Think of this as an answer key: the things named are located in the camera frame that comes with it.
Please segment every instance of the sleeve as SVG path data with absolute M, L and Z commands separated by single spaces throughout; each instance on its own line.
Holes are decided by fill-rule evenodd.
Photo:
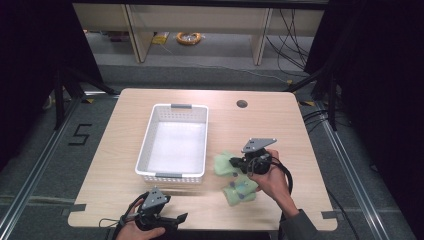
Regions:
M 302 209 L 295 217 L 281 221 L 280 226 L 289 240 L 321 239 L 318 230 Z

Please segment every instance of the white basket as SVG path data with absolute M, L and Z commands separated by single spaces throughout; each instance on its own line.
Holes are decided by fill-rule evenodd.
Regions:
M 201 183 L 208 114 L 204 105 L 153 106 L 136 173 L 147 182 Z

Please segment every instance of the wooden table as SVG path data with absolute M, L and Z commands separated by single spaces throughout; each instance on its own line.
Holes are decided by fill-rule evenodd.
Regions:
M 238 100 L 245 100 L 248 106 L 238 107 Z M 209 107 L 202 184 L 146 183 L 135 173 L 156 103 Z M 333 208 L 296 99 L 281 92 L 123 90 L 75 202 L 86 208 L 72 212 L 68 222 L 74 227 L 98 227 L 102 218 L 118 219 L 136 197 L 157 185 L 172 196 L 162 216 L 175 218 L 188 212 L 179 229 L 277 230 L 281 211 L 271 198 L 259 192 L 254 201 L 231 207 L 222 192 L 231 179 L 216 176 L 213 170 L 215 156 L 224 150 L 242 156 L 240 151 L 251 137 L 278 140 L 269 147 L 280 152 L 280 160 L 293 175 L 292 196 L 298 208 L 304 209 L 319 230 L 335 230 L 336 219 L 322 217 L 322 212 Z

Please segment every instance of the person's left hand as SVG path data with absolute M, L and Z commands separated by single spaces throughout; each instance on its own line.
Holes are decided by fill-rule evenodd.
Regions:
M 135 213 L 135 208 L 143 203 L 144 199 L 140 199 L 134 207 L 131 209 L 129 214 Z M 155 237 L 159 237 L 165 233 L 165 228 L 154 228 L 149 231 L 140 230 L 134 221 L 127 222 L 121 229 L 117 236 L 117 240 L 149 240 Z

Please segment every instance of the hand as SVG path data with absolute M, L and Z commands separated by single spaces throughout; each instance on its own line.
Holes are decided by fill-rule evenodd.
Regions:
M 143 203 L 144 199 L 140 199 L 134 207 L 130 210 L 129 214 L 135 213 L 135 208 Z M 165 233 L 165 228 L 154 228 L 149 231 L 140 230 L 134 221 L 125 224 L 117 236 L 117 240 L 149 240 L 159 237 Z
M 278 163 L 278 151 L 267 149 L 271 154 L 272 161 Z M 289 188 L 287 186 L 286 175 L 277 166 L 271 165 L 268 173 L 266 174 L 248 174 L 249 178 L 255 181 L 259 186 L 257 191 L 264 191 L 283 211 L 286 218 L 293 217 L 299 213 L 293 199 L 290 196 Z

